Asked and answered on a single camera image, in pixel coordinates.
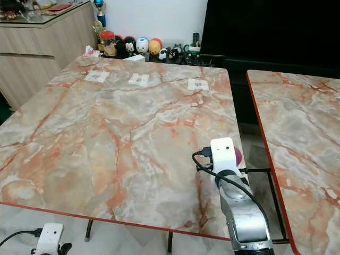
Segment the green mug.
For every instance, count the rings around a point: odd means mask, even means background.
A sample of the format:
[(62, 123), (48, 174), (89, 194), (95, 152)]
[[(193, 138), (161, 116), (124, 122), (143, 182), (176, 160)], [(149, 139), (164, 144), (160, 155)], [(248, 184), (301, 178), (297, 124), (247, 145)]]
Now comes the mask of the green mug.
[(200, 47), (185, 45), (183, 49), (185, 63), (194, 66), (201, 65), (200, 52)]

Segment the black television screen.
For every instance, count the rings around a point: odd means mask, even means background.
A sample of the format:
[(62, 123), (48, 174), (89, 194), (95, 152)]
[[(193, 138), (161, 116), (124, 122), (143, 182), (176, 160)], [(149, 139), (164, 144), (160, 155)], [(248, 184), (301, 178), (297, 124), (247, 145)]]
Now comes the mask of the black television screen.
[(208, 0), (202, 52), (340, 67), (340, 0)]

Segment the red lid jar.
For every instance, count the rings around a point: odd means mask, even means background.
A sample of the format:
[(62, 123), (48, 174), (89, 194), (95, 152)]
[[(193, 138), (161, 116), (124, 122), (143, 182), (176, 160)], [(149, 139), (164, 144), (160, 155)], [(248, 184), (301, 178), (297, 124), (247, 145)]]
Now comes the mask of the red lid jar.
[(116, 56), (116, 37), (112, 31), (102, 31), (100, 33), (100, 41), (102, 43), (105, 56)]

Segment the yellow orange egg figurine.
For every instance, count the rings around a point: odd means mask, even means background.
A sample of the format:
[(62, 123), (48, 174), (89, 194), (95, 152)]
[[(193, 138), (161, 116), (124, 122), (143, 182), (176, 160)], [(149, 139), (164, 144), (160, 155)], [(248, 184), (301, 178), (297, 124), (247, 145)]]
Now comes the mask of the yellow orange egg figurine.
[(161, 49), (163, 49), (163, 44), (160, 39), (153, 38), (151, 41), (149, 41), (148, 52), (151, 54), (151, 56), (158, 56)]

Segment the small black toy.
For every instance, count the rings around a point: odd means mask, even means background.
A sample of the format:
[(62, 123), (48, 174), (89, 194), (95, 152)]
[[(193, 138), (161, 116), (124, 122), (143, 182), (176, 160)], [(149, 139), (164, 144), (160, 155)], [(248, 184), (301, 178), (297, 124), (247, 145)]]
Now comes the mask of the small black toy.
[(173, 61), (177, 61), (182, 54), (182, 44), (175, 44), (172, 48), (168, 49), (168, 58)]

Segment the black round figurine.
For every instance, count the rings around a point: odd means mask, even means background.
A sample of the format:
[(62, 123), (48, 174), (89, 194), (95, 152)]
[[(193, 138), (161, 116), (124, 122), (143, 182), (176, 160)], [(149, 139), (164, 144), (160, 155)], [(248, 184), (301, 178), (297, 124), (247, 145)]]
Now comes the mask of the black round figurine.
[(125, 48), (125, 42), (123, 37), (115, 36), (114, 37), (116, 42), (116, 57), (117, 58), (126, 58), (128, 56), (128, 52)]

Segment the black metal table frame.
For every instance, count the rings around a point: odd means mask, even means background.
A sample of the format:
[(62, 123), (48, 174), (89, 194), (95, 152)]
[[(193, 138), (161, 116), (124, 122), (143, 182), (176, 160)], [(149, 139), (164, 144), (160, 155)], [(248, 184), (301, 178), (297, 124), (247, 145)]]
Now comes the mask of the black metal table frame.
[(246, 184), (252, 189), (255, 199), (265, 210), (274, 244), (289, 244), (291, 240), (286, 230), (286, 218), (278, 201), (279, 194), (270, 168), (241, 168), (240, 172)]

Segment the pink tissue packet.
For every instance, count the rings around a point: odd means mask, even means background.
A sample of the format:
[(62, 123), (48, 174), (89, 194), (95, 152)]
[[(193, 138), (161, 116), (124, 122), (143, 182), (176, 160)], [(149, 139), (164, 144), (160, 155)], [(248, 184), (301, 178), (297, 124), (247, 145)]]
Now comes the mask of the pink tissue packet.
[(87, 45), (85, 47), (85, 53), (83, 53), (82, 56), (100, 57), (100, 51), (97, 49), (94, 49), (92, 46)]

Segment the flat red box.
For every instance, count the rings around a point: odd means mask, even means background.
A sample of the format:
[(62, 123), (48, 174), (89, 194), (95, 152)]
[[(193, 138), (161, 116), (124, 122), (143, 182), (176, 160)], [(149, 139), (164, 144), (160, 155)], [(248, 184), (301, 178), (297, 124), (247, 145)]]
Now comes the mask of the flat red box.
[(57, 12), (66, 10), (70, 8), (73, 5), (73, 3), (63, 3), (60, 5), (54, 5), (53, 7), (50, 7), (48, 9), (45, 9), (46, 12), (51, 13), (51, 14), (56, 14)]

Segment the small white box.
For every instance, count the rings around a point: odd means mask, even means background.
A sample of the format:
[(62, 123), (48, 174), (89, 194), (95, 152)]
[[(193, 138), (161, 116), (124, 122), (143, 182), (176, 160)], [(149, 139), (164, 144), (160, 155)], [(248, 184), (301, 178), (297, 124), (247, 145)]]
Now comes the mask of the small white box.
[(125, 58), (124, 60), (127, 60), (127, 61), (141, 61), (141, 62), (145, 62), (146, 61), (146, 58), (143, 54), (136, 54), (134, 56), (130, 56), (130, 57), (127, 57)]

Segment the blue gold trophy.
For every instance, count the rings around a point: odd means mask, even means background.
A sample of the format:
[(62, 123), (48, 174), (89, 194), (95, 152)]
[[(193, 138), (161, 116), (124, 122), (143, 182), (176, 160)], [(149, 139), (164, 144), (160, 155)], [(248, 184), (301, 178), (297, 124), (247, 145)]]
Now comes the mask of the blue gold trophy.
[(95, 6), (96, 9), (96, 17), (97, 20), (100, 22), (102, 27), (106, 27), (106, 15), (105, 15), (105, 2), (104, 0), (92, 0), (93, 5)]

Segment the white blue egg figurine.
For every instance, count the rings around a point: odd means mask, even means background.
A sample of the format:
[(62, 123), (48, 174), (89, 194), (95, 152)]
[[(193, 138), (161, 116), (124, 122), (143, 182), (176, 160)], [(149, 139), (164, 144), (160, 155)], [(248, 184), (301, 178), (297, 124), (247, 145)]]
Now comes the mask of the white blue egg figurine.
[(145, 37), (139, 37), (136, 43), (136, 51), (138, 54), (145, 54), (148, 52), (149, 41)]

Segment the light wooden cabinet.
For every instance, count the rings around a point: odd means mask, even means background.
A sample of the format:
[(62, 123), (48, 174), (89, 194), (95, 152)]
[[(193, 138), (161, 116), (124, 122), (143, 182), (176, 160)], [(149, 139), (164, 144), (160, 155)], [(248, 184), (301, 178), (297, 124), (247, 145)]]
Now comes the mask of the light wooden cabinet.
[(0, 22), (0, 88), (17, 110), (87, 46), (97, 47), (90, 0), (58, 15), (25, 15)]

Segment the white paper tag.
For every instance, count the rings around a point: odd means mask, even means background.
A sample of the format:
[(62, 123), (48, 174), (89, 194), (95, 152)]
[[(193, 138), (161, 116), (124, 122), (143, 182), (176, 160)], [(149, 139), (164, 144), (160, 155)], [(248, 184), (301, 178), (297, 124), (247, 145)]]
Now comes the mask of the white paper tag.
[(129, 78), (128, 83), (139, 87), (146, 87), (146, 85), (148, 85), (149, 77), (148, 74), (133, 73)]
[(83, 78), (83, 80), (88, 82), (99, 82), (104, 83), (109, 77), (110, 73), (108, 71), (88, 71), (87, 75)]
[(189, 79), (188, 80), (188, 85), (187, 85), (188, 90), (209, 90), (209, 82), (207, 80), (202, 80), (202, 79)]

